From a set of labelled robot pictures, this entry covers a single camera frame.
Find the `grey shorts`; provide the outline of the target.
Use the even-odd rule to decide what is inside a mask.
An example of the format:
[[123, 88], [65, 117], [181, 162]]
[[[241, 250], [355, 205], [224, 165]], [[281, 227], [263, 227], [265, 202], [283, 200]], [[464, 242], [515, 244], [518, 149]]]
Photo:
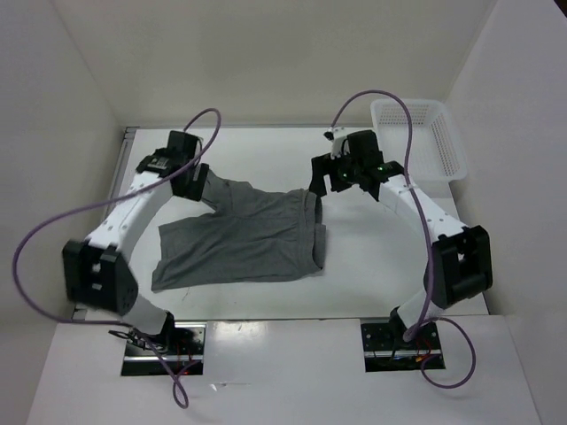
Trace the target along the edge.
[[326, 227], [315, 193], [266, 192], [210, 173], [201, 200], [209, 213], [159, 227], [152, 291], [290, 282], [322, 271]]

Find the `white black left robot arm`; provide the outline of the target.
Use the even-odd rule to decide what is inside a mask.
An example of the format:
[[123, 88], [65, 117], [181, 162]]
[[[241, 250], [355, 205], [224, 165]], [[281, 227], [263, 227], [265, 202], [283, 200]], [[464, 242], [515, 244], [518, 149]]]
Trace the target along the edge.
[[171, 198], [198, 201], [208, 165], [198, 162], [200, 137], [172, 131], [167, 145], [144, 157], [120, 201], [102, 224], [81, 241], [69, 241], [62, 258], [70, 301], [103, 310], [128, 324], [125, 338], [156, 353], [170, 352], [184, 338], [174, 315], [139, 292], [129, 261], [153, 217]]

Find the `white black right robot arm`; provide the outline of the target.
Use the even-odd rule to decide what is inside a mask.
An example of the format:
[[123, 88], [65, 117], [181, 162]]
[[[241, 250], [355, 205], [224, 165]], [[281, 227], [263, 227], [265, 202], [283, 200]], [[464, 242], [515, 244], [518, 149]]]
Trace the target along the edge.
[[329, 191], [357, 186], [425, 238], [423, 287], [395, 307], [389, 319], [390, 341], [408, 348], [426, 321], [492, 287], [489, 235], [483, 227], [469, 227], [448, 214], [418, 188], [400, 163], [385, 161], [373, 131], [330, 128], [324, 136], [332, 146], [311, 160], [310, 191], [324, 197]]

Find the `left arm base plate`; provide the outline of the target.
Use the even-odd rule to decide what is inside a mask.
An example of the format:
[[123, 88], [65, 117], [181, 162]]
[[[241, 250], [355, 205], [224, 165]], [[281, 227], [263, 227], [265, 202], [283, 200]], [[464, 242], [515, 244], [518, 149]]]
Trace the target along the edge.
[[[168, 348], [155, 344], [156, 350], [176, 375], [202, 375], [206, 323], [178, 321], [175, 326], [181, 338]], [[110, 330], [109, 333], [126, 341], [121, 376], [167, 375], [158, 357], [144, 340], [132, 332]]]

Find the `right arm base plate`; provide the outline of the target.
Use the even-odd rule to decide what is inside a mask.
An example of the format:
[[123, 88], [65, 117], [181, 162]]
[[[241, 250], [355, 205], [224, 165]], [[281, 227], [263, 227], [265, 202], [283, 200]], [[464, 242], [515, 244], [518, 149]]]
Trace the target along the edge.
[[365, 371], [401, 372], [445, 369], [438, 328], [424, 326], [416, 340], [405, 343], [394, 338], [387, 319], [361, 320], [361, 340]]

